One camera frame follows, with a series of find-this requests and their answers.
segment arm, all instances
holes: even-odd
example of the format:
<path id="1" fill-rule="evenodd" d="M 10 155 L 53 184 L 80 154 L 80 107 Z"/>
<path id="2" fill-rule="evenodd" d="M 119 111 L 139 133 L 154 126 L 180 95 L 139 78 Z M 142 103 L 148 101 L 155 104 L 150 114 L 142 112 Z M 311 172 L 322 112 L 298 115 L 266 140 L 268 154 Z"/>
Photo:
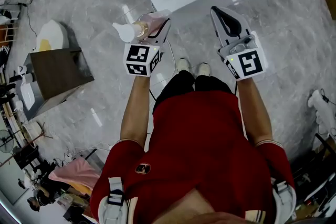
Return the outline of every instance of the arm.
<path id="1" fill-rule="evenodd" d="M 273 140 L 271 122 L 253 79 L 240 80 L 237 84 L 248 140 L 254 145 Z"/>
<path id="2" fill-rule="evenodd" d="M 136 77 L 121 123 L 120 139 L 137 141 L 143 148 L 149 119 L 148 77 Z"/>
<path id="3" fill-rule="evenodd" d="M 45 195 L 47 198 L 49 198 L 50 193 L 49 193 L 44 187 L 37 186 L 37 188 L 38 188 L 39 190 L 42 190 L 43 193 L 44 193 L 44 195 Z"/>

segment gray marble floor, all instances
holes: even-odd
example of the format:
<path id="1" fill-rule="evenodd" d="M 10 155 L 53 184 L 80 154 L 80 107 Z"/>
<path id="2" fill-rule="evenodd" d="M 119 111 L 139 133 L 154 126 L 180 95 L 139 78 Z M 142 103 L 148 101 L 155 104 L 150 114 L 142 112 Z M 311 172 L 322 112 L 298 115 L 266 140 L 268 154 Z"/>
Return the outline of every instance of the gray marble floor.
<path id="1" fill-rule="evenodd" d="M 246 0 L 230 8 L 246 17 L 265 50 L 269 69 L 256 82 L 270 114 L 274 137 L 293 160 L 309 149 L 316 128 L 314 110 L 307 107 L 309 91 L 324 88 L 326 95 L 336 100 L 332 71 L 336 67 L 336 23 L 324 0 Z M 70 39 L 83 49 L 95 77 L 65 103 L 37 117 L 55 138 L 38 142 L 42 156 L 63 159 L 68 149 L 79 151 L 100 142 L 113 145 L 118 140 L 133 77 L 124 70 L 123 42 L 112 23 L 129 22 L 151 10 L 149 0 L 33 0 L 29 14 L 34 30 L 39 31 L 50 19 L 67 25 Z M 187 57 L 193 66 L 207 61 L 215 76 L 234 87 L 231 74 L 216 55 L 219 41 L 209 17 L 172 30 L 169 41 L 176 60 Z M 9 56 L 7 78 L 35 46 L 25 13 Z M 151 79 L 156 95 L 174 72 L 168 44 L 164 50 L 163 61 Z M 152 128 L 150 118 L 149 133 Z M 99 147 L 108 148 L 105 144 Z M 98 155 L 105 160 L 107 153 L 99 151 Z"/>

